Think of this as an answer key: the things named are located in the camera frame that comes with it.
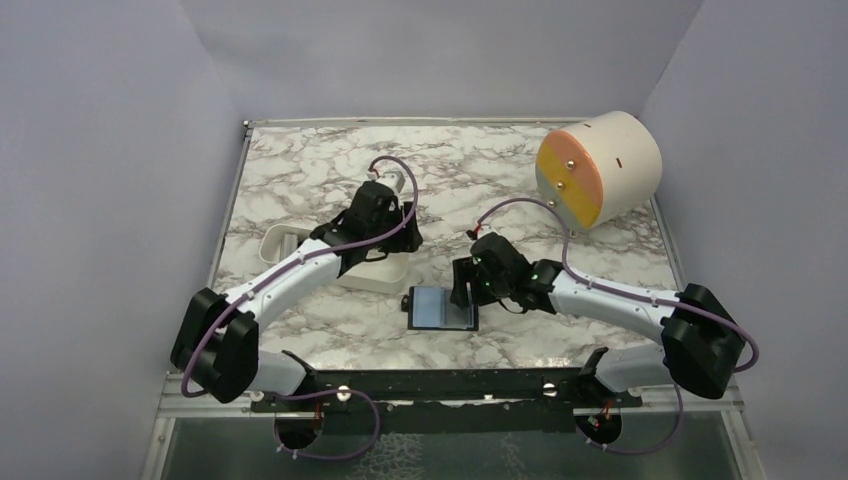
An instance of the white cylinder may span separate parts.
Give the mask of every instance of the white cylinder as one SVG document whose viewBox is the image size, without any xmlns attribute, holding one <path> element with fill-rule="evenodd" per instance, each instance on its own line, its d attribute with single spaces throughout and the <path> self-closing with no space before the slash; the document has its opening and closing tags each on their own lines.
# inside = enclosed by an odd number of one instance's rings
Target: white cylinder
<svg viewBox="0 0 848 480">
<path fill-rule="evenodd" d="M 625 112 L 554 130 L 536 156 L 539 193 L 572 230 L 588 230 L 642 205 L 661 177 L 656 141 Z"/>
</svg>

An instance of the table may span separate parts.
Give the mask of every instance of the table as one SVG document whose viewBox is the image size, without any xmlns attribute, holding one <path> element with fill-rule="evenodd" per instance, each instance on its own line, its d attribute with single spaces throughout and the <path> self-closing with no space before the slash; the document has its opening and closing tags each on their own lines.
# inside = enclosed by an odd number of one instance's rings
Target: table
<svg viewBox="0 0 848 480">
<path fill-rule="evenodd" d="M 560 126 L 256 127 L 214 288 L 247 282 L 268 268 L 258 252 L 272 225 L 311 229 L 334 217 L 366 179 L 369 162 L 382 154 L 407 161 L 421 189 L 424 245 L 410 257 L 410 284 L 450 287 L 451 260 L 468 255 L 471 242 L 463 232 L 476 218 L 500 200 L 538 196 L 535 154 L 544 136 Z M 401 195 L 409 196 L 408 189 Z M 512 205 L 491 224 L 530 261 L 560 256 L 562 235 L 538 206 Z M 569 259 L 602 278 L 677 288 L 650 203 L 578 236 Z M 476 333 L 408 331 L 399 302 L 399 295 L 321 288 L 274 322 L 261 348 L 290 350 L 325 369 L 503 368 L 579 365 L 599 346 L 647 342 L 588 318 L 514 315 L 497 305 L 481 309 Z"/>
</svg>

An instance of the marble table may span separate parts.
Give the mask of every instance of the marble table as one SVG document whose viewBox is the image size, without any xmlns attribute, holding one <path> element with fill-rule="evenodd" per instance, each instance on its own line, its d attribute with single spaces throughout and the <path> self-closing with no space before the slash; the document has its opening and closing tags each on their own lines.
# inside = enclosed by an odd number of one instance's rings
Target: marble table
<svg viewBox="0 0 848 480">
<path fill-rule="evenodd" d="M 488 207 L 536 197 L 534 161 L 555 125 L 261 127 L 250 140 L 215 276 L 223 290 L 262 273 L 265 231 L 285 222 L 313 228 L 344 208 L 370 160 L 406 160 L 421 188 L 424 245 L 412 254 L 410 285 L 451 286 L 451 259 L 467 256 L 463 234 Z M 410 196 L 409 184 L 402 194 Z M 491 223 L 528 260 L 559 258 L 561 233 L 550 214 L 516 204 Z M 647 288 L 676 288 L 650 204 L 573 242 L 569 259 L 587 273 Z M 479 332 L 408 331 L 400 295 L 328 286 L 273 323 L 263 350 L 290 350 L 316 368 L 490 368 L 582 364 L 599 346 L 647 343 L 626 330 L 573 316 L 480 311 Z"/>
</svg>

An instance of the wall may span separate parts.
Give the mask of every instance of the wall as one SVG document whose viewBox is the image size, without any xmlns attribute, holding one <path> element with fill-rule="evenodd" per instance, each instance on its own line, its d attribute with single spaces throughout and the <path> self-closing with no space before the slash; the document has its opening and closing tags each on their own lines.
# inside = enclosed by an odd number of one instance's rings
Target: wall
<svg viewBox="0 0 848 480">
<path fill-rule="evenodd" d="M 242 127 L 174 2 L 0 7 L 3 478 L 136 478 Z"/>
<path fill-rule="evenodd" d="M 769 478 L 842 478 L 848 4 L 706 0 L 643 121 L 690 281 L 759 339 L 739 376 Z"/>
<path fill-rule="evenodd" d="M 252 119 L 638 113 L 701 0 L 182 0 Z"/>
</svg>

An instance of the purple cable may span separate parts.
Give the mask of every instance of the purple cable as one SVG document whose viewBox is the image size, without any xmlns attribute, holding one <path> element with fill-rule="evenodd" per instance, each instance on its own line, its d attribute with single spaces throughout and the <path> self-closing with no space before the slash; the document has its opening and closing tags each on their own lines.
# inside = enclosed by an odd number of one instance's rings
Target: purple cable
<svg viewBox="0 0 848 480">
<path fill-rule="evenodd" d="M 353 249 L 353 248 L 367 247 L 368 245 L 373 245 L 377 242 L 382 242 L 383 240 L 385 240 L 385 239 L 391 237 L 392 235 L 398 233 L 401 229 L 403 229 L 406 226 L 407 223 L 409 223 L 410 220 L 412 220 L 415 217 L 415 210 L 418 208 L 418 182 L 415 181 L 415 175 L 412 174 L 412 169 L 410 169 L 409 166 L 407 164 L 403 163 L 403 161 L 401 161 L 399 158 L 393 157 L 391 155 L 381 155 L 381 156 L 379 156 L 379 157 L 377 157 L 377 158 L 375 158 L 374 160 L 371 161 L 371 165 L 369 165 L 368 170 L 374 171 L 374 165 L 376 165 L 377 162 L 380 162 L 381 160 L 389 160 L 389 161 L 395 162 L 398 165 L 400 165 L 400 167 L 403 168 L 404 171 L 406 171 L 406 175 L 409 177 L 409 180 L 412 182 L 412 208 L 410 208 L 409 211 L 406 212 L 406 215 L 403 217 L 403 220 L 396 227 L 392 228 L 388 232 L 386 232 L 382 235 L 378 235 L 374 238 L 369 238 L 367 240 L 362 240 L 362 241 L 359 241 L 359 242 L 347 243 L 347 244 L 344 244 L 344 245 L 337 245 L 335 247 L 324 248 L 324 249 L 321 249 L 321 250 L 316 250 L 314 252 L 309 252 L 309 253 L 307 253 L 306 255 L 303 256 L 302 261 L 300 261 L 299 259 L 292 260 L 291 262 L 287 263 L 285 266 L 281 267 L 279 270 L 274 272 L 273 275 L 269 275 L 268 278 L 257 283 L 256 286 L 254 286 L 253 290 L 252 290 L 254 295 L 256 295 L 256 296 L 260 295 L 262 289 L 267 287 L 268 284 L 270 284 L 271 282 L 273 282 L 274 280 L 276 280 L 281 275 L 285 274 L 286 272 L 288 272 L 289 270 L 291 270 L 295 266 L 302 265 L 302 262 L 305 262 L 309 259 L 318 257 L 320 255 L 326 255 L 328 253 L 343 252 L 345 250 L 350 250 L 350 249 Z M 206 345 L 212 339 L 212 336 L 215 334 L 215 330 L 218 327 L 220 327 L 221 324 L 224 323 L 224 321 L 227 319 L 227 317 L 231 313 L 233 313 L 233 311 L 235 311 L 235 309 L 238 308 L 238 306 L 241 305 L 242 303 L 244 303 L 247 299 L 248 299 L 248 296 L 247 296 L 247 292 L 246 292 L 243 295 L 241 295 L 240 297 L 238 297 L 237 299 L 233 300 L 233 302 L 230 303 L 230 306 L 227 307 L 221 313 L 221 315 L 219 315 L 218 318 L 215 319 L 214 322 L 212 322 L 212 325 L 209 326 L 209 330 L 206 331 L 206 333 L 200 339 L 200 342 L 198 342 L 197 346 L 194 348 L 194 352 L 191 354 L 191 358 L 189 359 L 188 364 L 186 364 L 186 368 L 183 371 L 183 379 L 180 382 L 180 392 L 183 394 L 183 396 L 188 397 L 188 398 L 194 398 L 194 397 L 199 397 L 199 396 L 206 393 L 206 390 L 203 390 L 203 389 L 198 390 L 196 392 L 189 391 L 189 389 L 188 389 L 188 382 L 191 379 L 191 374 L 194 371 L 194 367 L 197 366 L 197 362 L 200 359 L 200 355 L 203 352 L 203 349 L 206 348 Z"/>
<path fill-rule="evenodd" d="M 565 225 L 565 220 L 563 220 L 562 216 L 559 213 L 557 213 L 556 210 L 545 205 L 540 200 L 536 200 L 535 198 L 525 198 L 525 197 L 511 198 L 509 200 L 504 200 L 503 202 L 500 202 L 497 205 L 495 205 L 494 207 L 487 210 L 486 213 L 484 213 L 480 217 L 480 219 L 477 220 L 477 224 L 482 225 L 483 221 L 486 220 L 486 218 L 488 218 L 492 213 L 494 213 L 495 210 L 497 210 L 497 209 L 499 209 L 499 208 L 501 208 L 505 205 L 509 205 L 510 203 L 517 203 L 517 202 L 527 202 L 527 203 L 533 203 L 533 204 L 539 205 L 540 207 L 551 212 L 556 217 L 556 219 L 559 221 L 560 227 L 562 227 L 562 234 L 563 234 L 562 269 L 565 271 L 565 273 L 568 274 L 568 276 L 570 276 L 571 278 L 573 278 L 577 282 L 582 283 L 583 285 L 589 285 L 589 279 L 578 275 L 577 272 L 572 270 L 571 267 L 568 265 L 568 260 L 566 258 L 567 254 L 568 254 L 568 227 Z M 652 302 L 654 302 L 654 300 L 651 297 L 646 297 L 645 295 L 638 295 L 638 294 L 635 294 L 635 293 L 626 292 L 624 290 L 619 290 L 615 287 L 610 287 L 609 285 L 604 285 L 602 283 L 592 282 L 592 288 L 597 288 L 598 290 L 601 290 L 601 291 L 607 292 L 607 293 L 611 293 L 611 294 L 617 295 L 619 297 L 628 298 L 630 300 L 636 300 L 637 302 L 643 302 L 643 303 L 648 303 L 648 304 L 651 304 Z M 746 332 L 739 325 L 736 325 L 735 323 L 731 322 L 730 320 L 727 320 L 726 318 L 722 318 L 722 317 L 720 317 L 720 316 L 718 316 L 718 315 L 716 315 L 712 312 L 708 312 L 708 311 L 706 311 L 702 308 L 693 307 L 692 305 L 682 303 L 682 302 L 677 302 L 677 301 L 674 301 L 674 300 L 665 300 L 665 299 L 658 298 L 658 299 L 656 299 L 656 304 L 657 305 L 664 305 L 666 307 L 680 308 L 682 310 L 692 312 L 696 315 L 700 315 L 700 316 L 702 316 L 702 317 L 704 317 L 708 320 L 712 320 L 713 322 L 716 322 L 719 325 L 735 332 L 737 335 L 742 337 L 746 342 L 748 342 L 748 344 L 751 345 L 751 358 L 746 363 L 736 367 L 733 370 L 734 372 L 744 372 L 745 370 L 749 370 L 760 359 L 760 347 L 757 345 L 757 342 L 754 341 L 754 339 L 751 337 L 751 335 L 748 332 Z"/>
<path fill-rule="evenodd" d="M 639 450 L 626 450 L 623 448 L 610 447 L 608 445 L 605 446 L 601 445 L 598 442 L 595 442 L 594 440 L 589 440 L 587 443 L 595 448 L 600 448 L 605 452 L 615 453 L 617 455 L 648 455 L 650 453 L 658 452 L 663 448 L 671 445 L 672 443 L 674 443 L 675 440 L 677 440 L 677 437 L 680 436 L 680 432 L 683 431 L 683 394 L 680 392 L 680 387 L 678 387 L 677 385 L 674 385 L 674 392 L 677 394 L 677 421 L 674 423 L 674 430 L 672 430 L 671 433 L 662 442 L 654 445 L 653 447 L 641 448 Z M 580 433 L 582 433 L 583 436 L 586 437 L 586 434 L 583 433 L 583 430 L 580 430 Z"/>
<path fill-rule="evenodd" d="M 279 444 L 279 448 L 281 450 L 285 450 L 286 452 L 291 453 L 297 457 L 311 458 L 313 460 L 327 460 L 331 462 L 342 462 L 346 460 L 353 460 L 354 458 L 362 455 L 363 453 L 371 450 L 372 447 L 377 443 L 377 438 L 380 436 L 380 410 L 377 409 L 377 404 L 374 403 L 374 400 L 371 399 L 368 395 L 360 392 L 359 390 L 323 390 L 315 393 L 307 393 L 305 395 L 279 395 L 274 394 L 275 397 L 280 400 L 289 400 L 289 401 L 299 401 L 299 400 L 311 400 L 313 398 L 325 397 L 327 395 L 335 395 L 337 393 L 351 393 L 360 398 L 363 398 L 368 405 L 371 407 L 371 410 L 374 412 L 374 433 L 371 434 L 371 438 L 368 439 L 368 442 L 355 452 L 348 453 L 345 455 L 318 455 L 315 453 L 302 453 L 297 450 L 292 450 L 287 446 L 283 445 L 283 440 L 280 438 L 280 432 L 277 430 L 276 426 L 274 427 L 274 438 L 277 439 L 277 443 Z"/>
</svg>

